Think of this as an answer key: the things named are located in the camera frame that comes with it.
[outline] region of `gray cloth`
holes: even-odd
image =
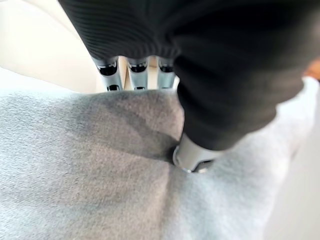
[[[171,163],[173,91],[84,95],[0,68],[1,240],[259,240],[318,83],[205,174]]]

